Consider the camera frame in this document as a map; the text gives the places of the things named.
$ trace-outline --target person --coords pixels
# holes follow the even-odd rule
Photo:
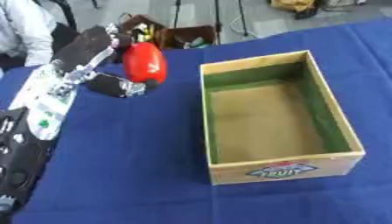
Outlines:
[[[32,0],[0,0],[0,78],[2,70],[50,62],[78,35]]]

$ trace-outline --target logo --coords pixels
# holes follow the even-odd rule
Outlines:
[[[251,171],[247,175],[257,176],[259,178],[282,179],[298,175],[303,172],[317,170],[318,167],[308,164],[295,164],[283,162],[264,167],[257,171]]]

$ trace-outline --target open box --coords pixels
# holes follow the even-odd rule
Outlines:
[[[200,71],[213,184],[343,175],[365,155],[309,51]]]

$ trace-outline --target blue table cover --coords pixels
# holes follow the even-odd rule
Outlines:
[[[211,186],[200,64],[309,49],[367,155],[344,177]],[[164,53],[156,92],[81,89],[56,152],[17,224],[392,223],[392,18]],[[31,68],[0,81],[7,108]],[[102,71],[122,73],[120,65]]]

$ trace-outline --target floor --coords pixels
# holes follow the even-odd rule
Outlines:
[[[41,0],[59,21],[65,21],[60,8],[52,3]],[[101,8],[96,10],[90,0],[68,0],[73,7],[73,13],[79,29],[82,31],[93,25],[105,25],[118,22],[124,13],[149,14],[161,24],[172,27],[175,0],[97,0]],[[248,29],[258,38],[270,35],[296,31],[326,25],[336,25],[355,21],[392,16],[390,0],[368,0],[365,5],[355,5],[338,8],[334,12],[321,10],[316,17],[295,20],[293,14],[268,6],[266,0],[242,0],[246,14]],[[339,0],[340,4],[351,4],[353,0]],[[239,19],[238,2],[235,0],[220,0],[220,16],[223,23],[221,34],[222,43],[243,41],[242,24]],[[194,25],[213,25],[215,20],[214,0],[182,0],[179,13],[178,27]]]

